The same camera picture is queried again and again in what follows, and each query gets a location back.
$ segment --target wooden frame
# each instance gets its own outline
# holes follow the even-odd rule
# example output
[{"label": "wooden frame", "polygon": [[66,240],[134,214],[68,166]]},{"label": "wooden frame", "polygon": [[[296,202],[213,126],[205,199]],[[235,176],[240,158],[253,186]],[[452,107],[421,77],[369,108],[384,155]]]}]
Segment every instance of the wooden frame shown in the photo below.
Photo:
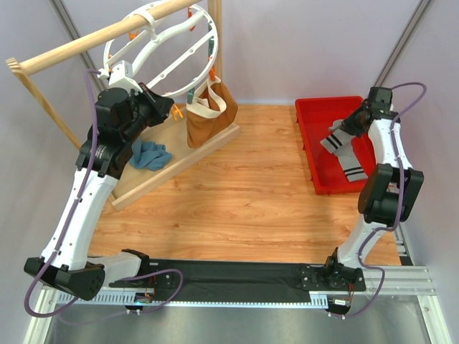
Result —
[{"label": "wooden frame", "polygon": [[[161,19],[180,9],[200,2],[201,0],[168,0],[166,3],[149,9],[151,16],[155,19]],[[220,77],[222,70],[222,2],[221,0],[209,0],[208,12],[217,26],[219,34],[219,54],[215,60],[215,71]],[[80,149],[81,142],[77,136],[70,130],[61,115],[52,106],[49,100],[44,96],[42,91],[31,79],[31,75],[50,68],[66,59],[81,54],[93,47],[103,44],[111,39],[115,39],[123,34],[134,31],[148,24],[142,16],[132,16],[118,23],[112,24],[103,29],[97,30],[92,34],[80,37],[74,41],[52,49],[41,55],[28,59],[27,61],[17,62],[15,59],[6,61],[11,71],[16,75],[19,81],[28,89],[30,94],[37,100],[51,119],[57,124],[61,131],[67,136],[70,142]],[[160,171],[136,170],[127,165],[121,180],[110,195],[110,202],[117,210],[125,208],[127,205],[139,199],[143,195],[152,191],[154,188],[173,178],[176,174],[195,164],[213,151],[221,148],[239,135],[240,128],[232,124],[227,129],[213,137],[201,148],[192,149],[186,144],[186,123],[184,120],[174,122],[169,118],[165,123],[157,125],[154,128],[145,130],[141,137],[144,140],[157,140],[159,143],[166,144],[174,158]]]}]

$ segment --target blue towel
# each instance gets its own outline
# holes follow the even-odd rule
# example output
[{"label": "blue towel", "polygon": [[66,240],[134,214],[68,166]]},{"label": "blue towel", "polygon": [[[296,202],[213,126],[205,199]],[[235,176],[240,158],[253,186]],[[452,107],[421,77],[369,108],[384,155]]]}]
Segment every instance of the blue towel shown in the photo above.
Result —
[{"label": "blue towel", "polygon": [[161,170],[172,159],[172,154],[166,152],[165,145],[142,142],[140,138],[132,145],[132,151],[134,155],[129,162],[137,169]]}]

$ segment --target white wall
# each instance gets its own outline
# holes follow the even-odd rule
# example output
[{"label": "white wall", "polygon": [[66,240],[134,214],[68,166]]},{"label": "white wall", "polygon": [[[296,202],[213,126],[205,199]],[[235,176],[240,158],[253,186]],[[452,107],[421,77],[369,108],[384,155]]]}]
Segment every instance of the white wall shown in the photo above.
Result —
[{"label": "white wall", "polygon": [[[148,2],[65,0],[81,34],[112,24]],[[223,0],[224,81],[240,102],[293,104],[301,97],[365,95],[417,2]],[[170,22],[185,17],[183,10]],[[196,34],[177,37],[158,51],[144,70],[146,76],[169,65],[184,51],[175,44],[191,45]],[[157,90],[185,85],[206,62],[203,53]],[[102,49],[95,48],[93,57],[101,66]]]},{"label": "white wall", "polygon": [[[22,61],[68,40],[47,0],[3,3],[0,31],[0,61]],[[83,72],[72,59],[33,76],[81,139],[90,126]],[[22,343],[30,320],[23,299],[32,281],[23,266],[55,230],[77,151],[4,62],[0,80],[0,341]]]},{"label": "white wall", "polygon": [[[450,333],[459,343],[458,16],[457,1],[434,1],[386,85],[416,80],[428,87],[425,99],[402,119],[407,155],[425,175],[407,233],[416,263],[429,267]],[[396,109],[419,91],[395,91]]]}]

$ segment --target metal bracket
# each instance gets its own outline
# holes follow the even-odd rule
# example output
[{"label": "metal bracket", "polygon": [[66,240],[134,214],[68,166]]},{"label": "metal bracket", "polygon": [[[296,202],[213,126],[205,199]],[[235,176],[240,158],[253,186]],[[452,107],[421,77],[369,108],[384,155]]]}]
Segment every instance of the metal bracket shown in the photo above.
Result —
[{"label": "metal bracket", "polygon": [[[353,283],[356,292],[363,292],[366,290],[364,274],[361,269],[357,269],[357,281]],[[340,277],[336,272],[336,277],[329,278],[326,276],[326,268],[314,267],[306,265],[300,269],[301,272],[301,288],[308,291],[321,291],[327,292],[328,290],[348,292],[349,282],[343,277]]]}]

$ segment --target red tray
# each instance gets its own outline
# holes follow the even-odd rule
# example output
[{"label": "red tray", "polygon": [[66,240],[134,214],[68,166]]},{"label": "red tray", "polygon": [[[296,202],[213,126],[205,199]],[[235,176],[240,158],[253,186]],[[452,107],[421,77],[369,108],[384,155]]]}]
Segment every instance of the red tray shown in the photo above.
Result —
[{"label": "red tray", "polygon": [[[361,102],[359,96],[298,99],[295,102],[304,149],[318,195],[360,192],[366,183],[366,180],[349,182],[338,158],[321,145],[321,140],[330,135],[328,128],[333,122],[348,117]],[[376,161],[368,135],[353,139],[352,147],[365,173],[370,176]]]}]

